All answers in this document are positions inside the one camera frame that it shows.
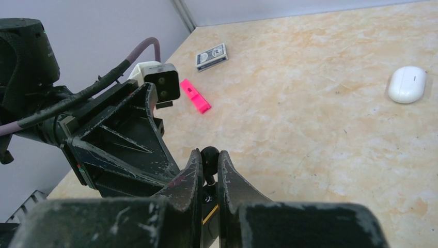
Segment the metal bracket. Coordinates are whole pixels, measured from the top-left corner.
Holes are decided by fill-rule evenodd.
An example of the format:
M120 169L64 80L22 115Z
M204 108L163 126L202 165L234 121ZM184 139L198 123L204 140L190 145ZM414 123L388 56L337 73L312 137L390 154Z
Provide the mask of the metal bracket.
M191 33L196 28L195 20L193 19L192 14L189 11L189 8L185 4L184 0L170 0L184 23L187 30Z

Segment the yellow wire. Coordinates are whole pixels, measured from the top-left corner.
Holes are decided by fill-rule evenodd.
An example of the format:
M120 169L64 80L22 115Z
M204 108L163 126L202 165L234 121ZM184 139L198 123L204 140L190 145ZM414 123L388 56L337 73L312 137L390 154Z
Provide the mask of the yellow wire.
M214 206L213 210L207 215L205 219L203 219L202 224L205 225L205 223L208 221L209 218L214 214L214 212L219 208L219 205Z

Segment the pink object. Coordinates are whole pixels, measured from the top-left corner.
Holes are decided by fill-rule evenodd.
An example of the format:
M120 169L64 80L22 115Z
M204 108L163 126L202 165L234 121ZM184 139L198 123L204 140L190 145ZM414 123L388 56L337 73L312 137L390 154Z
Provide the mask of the pink object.
M181 88L193 102L195 107L201 112L201 114L211 109L211 105L204 99L204 97L202 97L202 95L196 90L189 80L184 79L181 82Z

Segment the black knob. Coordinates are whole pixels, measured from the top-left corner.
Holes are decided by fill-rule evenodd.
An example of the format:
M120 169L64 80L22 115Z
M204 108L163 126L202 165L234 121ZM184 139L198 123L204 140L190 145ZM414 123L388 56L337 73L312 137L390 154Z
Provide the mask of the black knob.
M1 164L9 164L12 163L12 161L13 161L13 156L8 150L6 150L4 154L0 154Z
M201 151L202 170L208 185L215 183L213 175L217 173L219 150L216 147L208 146Z

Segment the cable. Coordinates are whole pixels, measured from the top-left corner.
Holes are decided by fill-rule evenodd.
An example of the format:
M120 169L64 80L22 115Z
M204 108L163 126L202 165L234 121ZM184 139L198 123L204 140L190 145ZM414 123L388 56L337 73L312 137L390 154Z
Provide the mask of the cable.
M149 37L145 39L144 41L140 42L140 44L137 45L134 50L126 57L126 60L129 61L131 64L134 63L140 56L140 54L150 45L153 44L153 49L155 50L155 61L158 61L161 63L161 53L160 53L160 43L158 42L157 38L155 37Z
M42 121L50 119L69 108L83 102L95 94L101 92L106 87L116 81L140 56L140 54L151 44L154 45L155 60L160 62L160 44L156 38L150 37L142 41L137 47L120 63L116 68L112 69L105 76L100 78L91 86L81 90L80 92L66 98L44 110L40 110L28 117L0 126L0 136L15 133L25 128L34 126Z

